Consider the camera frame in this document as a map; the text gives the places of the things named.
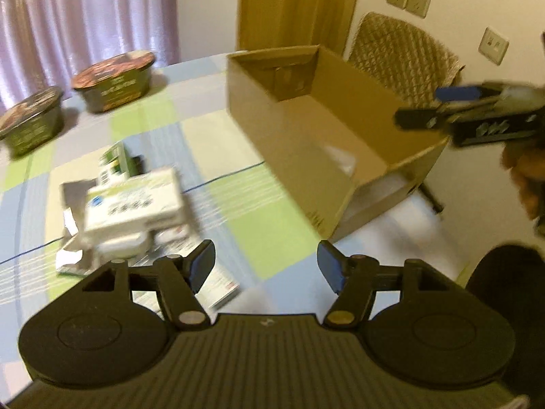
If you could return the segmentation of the person hand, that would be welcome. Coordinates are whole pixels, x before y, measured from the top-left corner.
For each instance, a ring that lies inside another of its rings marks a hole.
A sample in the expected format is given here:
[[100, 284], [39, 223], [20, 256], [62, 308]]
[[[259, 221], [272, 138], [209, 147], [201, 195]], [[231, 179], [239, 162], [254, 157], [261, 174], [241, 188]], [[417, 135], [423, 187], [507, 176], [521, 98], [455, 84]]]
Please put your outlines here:
[[533, 140], [506, 143], [501, 164], [509, 172], [528, 219], [536, 220], [540, 216], [541, 187], [544, 184], [544, 149]]

